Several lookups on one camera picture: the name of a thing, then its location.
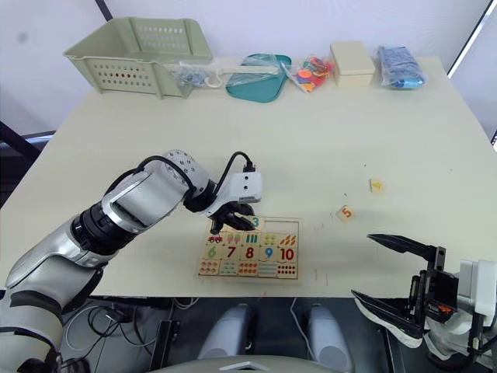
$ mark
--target white table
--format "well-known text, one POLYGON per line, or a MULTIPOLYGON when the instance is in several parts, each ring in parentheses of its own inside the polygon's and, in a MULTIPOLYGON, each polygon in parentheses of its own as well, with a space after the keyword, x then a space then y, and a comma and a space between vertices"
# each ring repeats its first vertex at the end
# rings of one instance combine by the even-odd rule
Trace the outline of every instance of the white table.
POLYGON ((232 152, 248 152, 263 176, 256 213, 303 218, 301 282, 199 280, 207 221, 181 207, 122 249, 94 294, 406 296, 426 262, 366 238, 374 232, 446 247, 448 271, 461 259, 497 260, 497 154, 439 61, 420 63, 429 81, 408 92, 327 82, 305 95, 287 82, 268 104, 223 89, 164 100, 89 93, 2 209, 0 280, 116 176, 170 148, 190 152, 214 180, 232 152), (385 181, 384 194, 370 193, 371 177, 385 181), (347 224, 335 215, 344 204, 356 212, 347 224))

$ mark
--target small cardboard box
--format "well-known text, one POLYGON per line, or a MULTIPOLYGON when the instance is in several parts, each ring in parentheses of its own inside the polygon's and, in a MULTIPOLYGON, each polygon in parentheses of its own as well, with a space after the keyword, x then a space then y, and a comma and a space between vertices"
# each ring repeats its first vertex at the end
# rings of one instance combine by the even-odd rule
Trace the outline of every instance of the small cardboard box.
POLYGON ((338 87, 367 87, 371 83, 376 68, 362 41, 337 41, 330 49, 338 87))

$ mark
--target clear plastic bag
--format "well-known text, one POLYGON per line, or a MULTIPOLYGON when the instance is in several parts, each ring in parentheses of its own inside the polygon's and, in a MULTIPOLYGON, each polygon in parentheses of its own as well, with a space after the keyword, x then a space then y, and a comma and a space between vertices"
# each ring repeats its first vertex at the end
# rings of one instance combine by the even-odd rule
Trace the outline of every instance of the clear plastic bag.
POLYGON ((257 54, 244 58, 243 64, 214 61, 211 64, 164 64, 179 86, 217 89, 260 82, 284 74, 274 54, 257 54))
POLYGON ((303 64, 292 68, 291 71, 284 66, 283 70, 302 92, 310 93, 326 81, 332 73, 333 65, 330 61, 311 55, 303 64))
POLYGON ((397 89, 421 87, 426 77, 406 47, 380 47, 381 85, 397 89))

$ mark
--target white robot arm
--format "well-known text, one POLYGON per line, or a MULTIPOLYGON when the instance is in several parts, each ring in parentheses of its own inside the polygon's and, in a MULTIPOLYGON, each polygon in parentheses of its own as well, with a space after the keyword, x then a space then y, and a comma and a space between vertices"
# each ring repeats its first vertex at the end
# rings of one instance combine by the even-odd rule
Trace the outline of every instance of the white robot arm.
POLYGON ((213 234, 223 224, 252 230, 236 213, 253 214, 247 203, 259 201, 261 193, 262 177, 242 152, 233 154, 217 184, 180 150, 125 172, 101 201, 50 233, 11 269, 0 300, 0 373, 57 371, 62 313, 81 305, 119 250, 179 203, 212 219, 213 234), (244 172, 227 178, 237 155, 246 159, 244 172))
POLYGON ((458 274, 443 271, 446 250, 400 235, 368 235, 399 253, 410 252, 428 262, 412 278, 408 298, 372 298, 353 291, 359 310, 385 326, 404 345, 419 347, 424 338, 428 359, 447 371, 478 362, 497 368, 497 263, 461 261, 458 274), (466 358, 454 362, 454 354, 466 358))

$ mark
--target plastic basket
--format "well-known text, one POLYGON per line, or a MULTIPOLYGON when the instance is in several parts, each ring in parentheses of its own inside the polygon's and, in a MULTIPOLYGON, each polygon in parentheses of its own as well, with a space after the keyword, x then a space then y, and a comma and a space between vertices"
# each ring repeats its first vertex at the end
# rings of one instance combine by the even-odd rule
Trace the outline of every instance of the plastic basket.
POLYGON ((193 19, 115 18, 68 49, 69 58, 100 93, 129 91, 187 97, 164 63, 208 63, 212 54, 193 19))

